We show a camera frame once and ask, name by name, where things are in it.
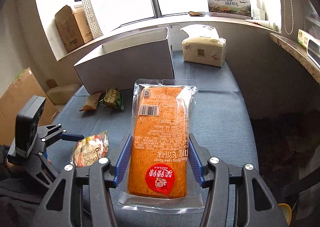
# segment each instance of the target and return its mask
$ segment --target cartoon face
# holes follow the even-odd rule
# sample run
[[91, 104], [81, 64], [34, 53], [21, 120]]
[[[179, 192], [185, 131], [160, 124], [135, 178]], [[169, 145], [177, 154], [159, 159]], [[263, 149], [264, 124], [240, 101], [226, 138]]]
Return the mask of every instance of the cartoon face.
[[167, 183], [166, 179], [162, 179], [162, 178], [160, 178], [160, 177], [158, 177], [158, 178], [155, 180], [155, 185], [156, 185], [156, 187], [163, 187], [166, 183]]

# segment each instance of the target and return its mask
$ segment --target barcode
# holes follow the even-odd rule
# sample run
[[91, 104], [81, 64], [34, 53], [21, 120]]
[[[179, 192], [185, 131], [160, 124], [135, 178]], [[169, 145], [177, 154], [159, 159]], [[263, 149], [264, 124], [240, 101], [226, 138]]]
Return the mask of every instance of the barcode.
[[139, 115], [159, 116], [159, 105], [141, 105]]
[[198, 49], [198, 56], [205, 56], [204, 49]]

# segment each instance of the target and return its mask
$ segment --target brown cardboard box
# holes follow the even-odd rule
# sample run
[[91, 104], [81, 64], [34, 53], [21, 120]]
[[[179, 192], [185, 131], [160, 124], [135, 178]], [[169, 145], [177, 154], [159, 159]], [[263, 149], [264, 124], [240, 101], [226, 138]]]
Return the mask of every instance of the brown cardboard box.
[[82, 5], [65, 5], [54, 17], [67, 52], [93, 39]]
[[33, 95], [47, 98], [39, 126], [50, 125], [59, 114], [30, 68], [26, 69], [0, 98], [0, 145], [11, 145], [15, 136], [16, 116]]

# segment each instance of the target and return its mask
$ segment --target transparent plastic packaging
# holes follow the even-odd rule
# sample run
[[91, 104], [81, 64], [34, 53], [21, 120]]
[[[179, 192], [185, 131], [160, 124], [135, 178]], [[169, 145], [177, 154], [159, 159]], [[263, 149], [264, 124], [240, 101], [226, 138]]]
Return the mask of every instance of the transparent plastic packaging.
[[197, 99], [194, 80], [135, 82], [132, 155], [118, 206], [127, 210], [190, 213], [204, 209], [188, 162], [189, 118]]
[[73, 148], [71, 164], [75, 167], [90, 166], [108, 153], [108, 145], [107, 131], [78, 141]]

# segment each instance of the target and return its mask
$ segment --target metal screw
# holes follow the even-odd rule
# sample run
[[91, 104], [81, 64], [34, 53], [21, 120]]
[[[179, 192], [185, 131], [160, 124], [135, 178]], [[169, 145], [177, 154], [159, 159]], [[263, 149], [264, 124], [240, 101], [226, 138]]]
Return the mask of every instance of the metal screw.
[[244, 166], [247, 170], [252, 170], [253, 169], [253, 165], [251, 164], [245, 164]]
[[211, 158], [210, 158], [210, 162], [211, 162], [212, 164], [217, 164], [217, 163], [219, 163], [219, 158], [211, 157]]
[[66, 165], [64, 169], [65, 171], [71, 171], [73, 169], [73, 165]]
[[106, 164], [106, 163], [108, 163], [108, 161], [109, 161], [109, 159], [107, 159], [107, 158], [100, 158], [99, 159], [100, 164]]

